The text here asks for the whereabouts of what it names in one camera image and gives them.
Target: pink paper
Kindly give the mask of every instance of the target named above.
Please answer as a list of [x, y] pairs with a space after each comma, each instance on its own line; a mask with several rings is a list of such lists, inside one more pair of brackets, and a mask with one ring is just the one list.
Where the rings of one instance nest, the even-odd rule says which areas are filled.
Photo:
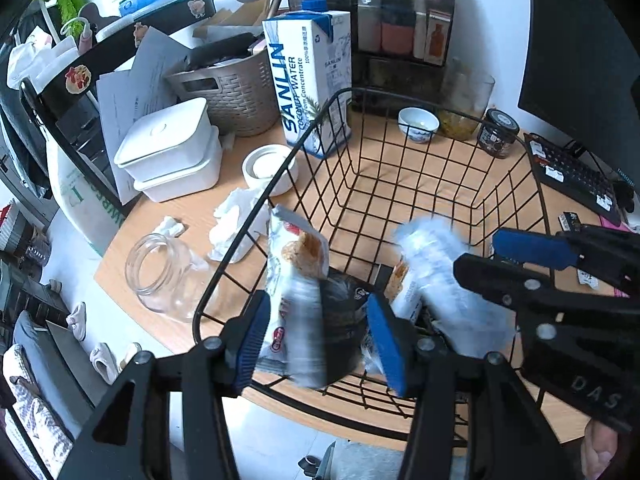
[[[620, 222], [620, 225], [618, 227], [616, 227], [615, 225], [613, 225], [611, 222], [609, 222], [609, 220], [607, 220], [606, 218], [604, 218], [603, 216], [600, 217], [600, 225], [602, 227], [606, 227], [607, 229], [615, 229], [616, 231], [625, 231], [627, 233], [631, 233], [631, 229], [629, 229], [624, 222]], [[616, 288], [613, 290], [614, 294], [617, 298], [628, 298], [628, 295], [626, 295], [624, 292], [622, 292], [621, 290], [617, 290]]]

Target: black wire basket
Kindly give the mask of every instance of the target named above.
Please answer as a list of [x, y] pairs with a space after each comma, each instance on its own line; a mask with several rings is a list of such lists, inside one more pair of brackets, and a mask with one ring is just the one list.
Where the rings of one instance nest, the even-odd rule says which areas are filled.
[[[389, 92], [345, 89], [334, 94], [293, 147], [219, 264], [193, 317], [196, 342], [217, 334], [257, 289], [264, 288], [268, 241], [254, 239], [248, 229], [266, 201], [271, 206], [281, 203], [307, 218], [329, 241], [330, 265], [370, 283], [380, 265], [393, 267], [400, 259], [391, 239], [393, 230], [418, 216], [446, 219], [469, 251], [483, 256], [491, 255], [491, 237], [498, 227], [549, 234], [540, 183], [521, 138], [515, 138], [505, 159], [484, 152], [475, 138], [453, 140], [437, 132], [427, 143], [417, 144], [402, 133], [389, 109], [385, 116], [367, 113], [367, 107], [373, 109], [381, 98], [484, 123]], [[340, 124], [334, 124], [329, 109], [340, 110], [338, 102], [344, 101], [347, 117], [340, 112]], [[327, 119], [333, 140], [325, 152], [333, 149], [333, 153], [318, 160], [304, 145], [313, 132], [320, 136], [320, 124]], [[347, 125], [351, 137], [340, 145]], [[293, 157], [300, 168], [295, 182], [288, 170]], [[292, 190], [270, 199], [281, 178], [293, 182]], [[229, 264], [244, 236], [255, 247], [240, 262]], [[522, 352], [517, 334], [504, 352], [511, 365], [519, 368]], [[412, 400], [397, 397], [383, 376], [369, 375], [364, 369], [318, 391], [298, 388], [286, 377], [256, 372], [252, 388], [300, 412], [375, 438], [399, 441], [400, 446], [407, 440], [415, 407]], [[457, 403], [454, 446], [465, 447], [466, 397], [460, 394]]]

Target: slipper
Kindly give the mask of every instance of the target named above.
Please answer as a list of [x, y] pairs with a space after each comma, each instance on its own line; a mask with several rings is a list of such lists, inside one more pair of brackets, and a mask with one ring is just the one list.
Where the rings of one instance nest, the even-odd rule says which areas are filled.
[[131, 343], [127, 346], [127, 351], [125, 352], [124, 357], [118, 363], [118, 371], [123, 371], [127, 364], [129, 364], [129, 361], [131, 361], [132, 357], [140, 351], [142, 351], [140, 343]]
[[106, 343], [98, 343], [89, 355], [91, 364], [107, 384], [113, 384], [118, 377], [118, 367]]
[[84, 301], [78, 303], [71, 314], [66, 316], [66, 324], [69, 325], [78, 341], [84, 341], [86, 337], [86, 305]]

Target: black snack bag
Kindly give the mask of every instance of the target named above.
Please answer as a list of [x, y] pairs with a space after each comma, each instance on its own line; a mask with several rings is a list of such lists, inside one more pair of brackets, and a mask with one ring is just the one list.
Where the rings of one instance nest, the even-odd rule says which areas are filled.
[[374, 287], [329, 267], [320, 281], [326, 384], [353, 372], [362, 360], [360, 345], [367, 333], [365, 304]]

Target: coconut water carton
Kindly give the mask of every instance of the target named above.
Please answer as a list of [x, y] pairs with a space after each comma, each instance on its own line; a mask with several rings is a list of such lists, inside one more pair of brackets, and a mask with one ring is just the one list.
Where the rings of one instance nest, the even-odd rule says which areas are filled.
[[[338, 90], [351, 87], [351, 22], [343, 10], [317, 12], [318, 2], [262, 22], [271, 74], [287, 143], [293, 146]], [[344, 92], [304, 143], [310, 155], [324, 158], [351, 135]]]

